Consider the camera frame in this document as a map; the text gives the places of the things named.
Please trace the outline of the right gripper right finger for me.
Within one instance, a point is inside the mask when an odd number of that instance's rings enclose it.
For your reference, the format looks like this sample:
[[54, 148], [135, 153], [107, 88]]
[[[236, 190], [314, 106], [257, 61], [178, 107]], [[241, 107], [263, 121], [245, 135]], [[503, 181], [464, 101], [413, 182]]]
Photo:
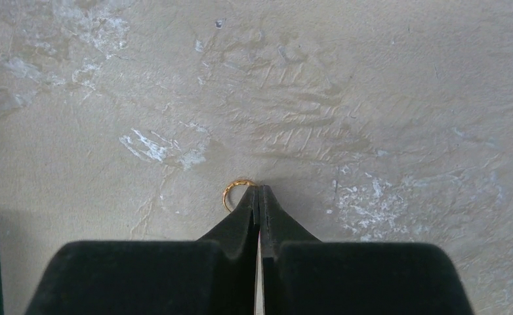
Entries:
[[429, 243], [325, 242], [258, 190], [265, 314], [471, 314], [451, 259]]

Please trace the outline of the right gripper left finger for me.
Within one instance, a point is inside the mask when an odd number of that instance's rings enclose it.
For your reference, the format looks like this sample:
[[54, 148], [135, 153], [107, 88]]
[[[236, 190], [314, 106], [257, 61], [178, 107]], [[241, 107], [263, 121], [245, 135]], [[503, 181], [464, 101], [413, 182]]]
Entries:
[[258, 188], [194, 241], [75, 241], [51, 259], [27, 314], [254, 314]]

